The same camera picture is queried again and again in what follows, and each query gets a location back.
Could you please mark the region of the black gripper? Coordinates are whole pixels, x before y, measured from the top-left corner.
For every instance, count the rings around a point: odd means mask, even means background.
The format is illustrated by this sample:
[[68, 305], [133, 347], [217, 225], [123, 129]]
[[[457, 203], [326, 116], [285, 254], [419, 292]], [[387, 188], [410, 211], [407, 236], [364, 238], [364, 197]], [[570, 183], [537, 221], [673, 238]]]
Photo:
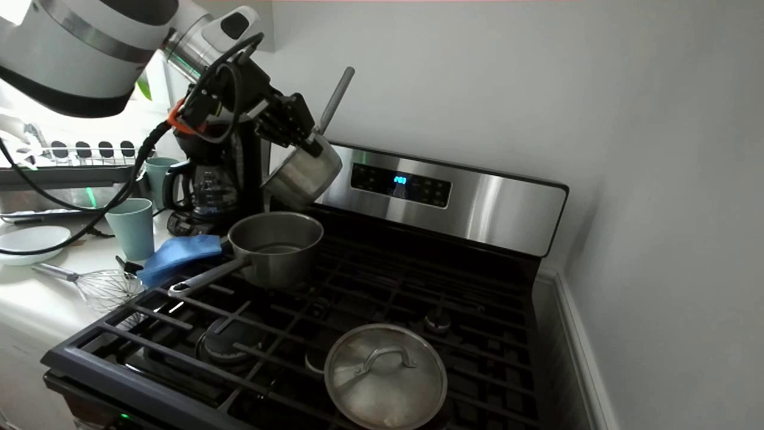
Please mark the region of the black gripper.
[[238, 125], [279, 145], [323, 154], [321, 134], [301, 94], [285, 95], [248, 57], [210, 64], [178, 104], [178, 129], [207, 143], [228, 141]]

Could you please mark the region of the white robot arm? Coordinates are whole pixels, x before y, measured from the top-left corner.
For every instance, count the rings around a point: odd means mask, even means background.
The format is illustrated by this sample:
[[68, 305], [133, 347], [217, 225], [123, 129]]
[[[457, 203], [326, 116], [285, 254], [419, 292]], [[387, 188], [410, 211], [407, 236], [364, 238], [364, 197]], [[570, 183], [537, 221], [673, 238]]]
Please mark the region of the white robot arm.
[[110, 116], [163, 53], [192, 78], [169, 115], [178, 132], [223, 143], [254, 122], [261, 139], [318, 154], [305, 101], [250, 59], [264, 37], [248, 5], [212, 15], [196, 0], [30, 0], [19, 24], [0, 27], [0, 78], [61, 115]]

